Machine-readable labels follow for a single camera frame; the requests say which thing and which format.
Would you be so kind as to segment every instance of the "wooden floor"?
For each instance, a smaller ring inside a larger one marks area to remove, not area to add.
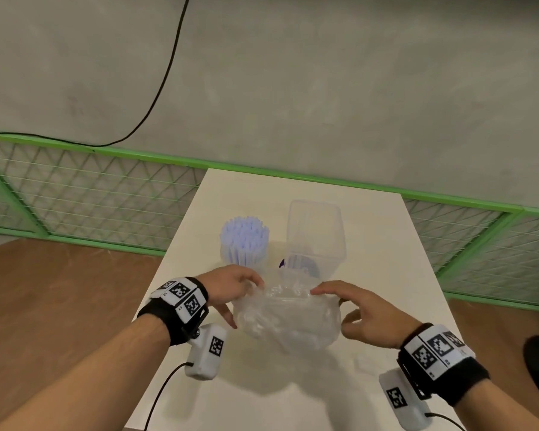
[[[160,260],[32,239],[0,246],[0,419],[126,326]],[[539,417],[521,354],[539,313],[450,306],[493,380]]]

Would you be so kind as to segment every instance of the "transparent box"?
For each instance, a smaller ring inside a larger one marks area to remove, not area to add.
[[[335,204],[295,200],[287,220],[285,266],[326,281],[346,258],[341,210]]]

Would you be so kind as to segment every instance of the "green metal railing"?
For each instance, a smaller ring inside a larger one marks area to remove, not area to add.
[[[448,289],[448,284],[467,276],[467,269],[474,277],[482,273],[483,267],[470,264],[485,249],[497,248],[496,241],[523,218],[539,218],[539,209],[272,169],[0,136],[0,206],[9,207],[9,215],[16,215],[23,224],[0,224],[0,234],[160,256],[199,186],[200,170],[208,168],[399,193],[446,297],[539,310],[539,302],[527,298],[463,292],[464,284],[475,288],[471,279]],[[513,250],[507,245],[499,248]],[[526,263],[530,263],[531,254],[527,254]],[[529,272],[526,267],[523,264],[523,272]],[[520,284],[517,281],[510,287],[518,289]]]

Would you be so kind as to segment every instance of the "green frame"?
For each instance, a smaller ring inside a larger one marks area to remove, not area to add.
[[[415,199],[419,201],[434,202],[451,204],[461,207],[472,207],[476,209],[499,211],[500,215],[497,219],[489,225],[487,229],[476,236],[469,244],[467,244],[460,252],[458,252],[452,259],[443,266],[437,273],[438,280],[443,281],[449,279],[455,272],[458,271],[470,258],[479,253],[492,239],[499,235],[499,233],[508,229],[512,224],[519,220],[524,215],[531,215],[539,217],[539,209],[535,207],[524,207],[517,204],[507,204],[483,201],[478,199],[464,198],[460,196],[434,194],[431,192],[414,191],[410,189],[403,189],[391,186],[382,186],[378,184],[363,183],[359,181],[350,181],[342,179],[333,179],[327,177],[318,177],[302,173],[293,173],[286,171],[279,171],[275,169],[255,168],[252,166],[242,166],[238,164],[221,163],[210,160],[190,159],[186,157],[169,156],[166,154],[151,153],[146,151],[135,151],[122,148],[114,148],[109,146],[96,147],[96,146],[84,146],[67,144],[65,142],[44,139],[40,137],[29,136],[12,136],[12,135],[0,135],[0,141],[13,142],[16,144],[33,145],[37,147],[46,148],[58,148],[68,151],[80,151],[84,153],[103,154],[106,156],[121,157],[124,159],[134,159],[143,161],[152,161],[157,163],[174,164],[179,166],[191,166],[194,168],[202,169],[222,169],[226,171],[244,172],[252,174],[267,175],[272,177],[280,177],[294,180],[314,181],[324,184],[335,184],[337,186],[356,187],[361,189],[370,189],[383,192],[392,192],[402,195],[405,198]],[[146,254],[151,256],[163,256],[165,251],[159,251],[151,248],[140,248],[137,246],[122,245],[122,244],[110,244],[107,242],[92,241],[87,239],[77,239],[66,236],[56,236],[50,234],[50,232],[44,227],[33,212],[24,204],[21,198],[9,187],[0,177],[0,194],[4,199],[10,203],[10,205],[16,209],[18,213],[26,219],[26,222],[31,226],[34,231],[20,231],[12,230],[0,227],[0,234],[7,234],[10,236],[18,237],[32,237],[38,239],[47,239],[56,242],[64,242],[70,244],[94,246],[96,248],[109,249],[114,251],[127,251],[138,254]],[[467,295],[455,292],[444,291],[446,298],[462,299],[464,301],[489,303],[495,305],[509,306],[524,310],[537,310],[539,311],[539,305],[514,302],[509,300],[494,299],[480,297],[477,295]]]

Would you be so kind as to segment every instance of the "forearm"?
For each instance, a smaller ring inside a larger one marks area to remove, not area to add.
[[[475,384],[455,412],[467,431],[539,431],[539,419],[490,380]]]
[[[122,430],[169,347],[165,325],[136,319],[0,423],[0,431]]]

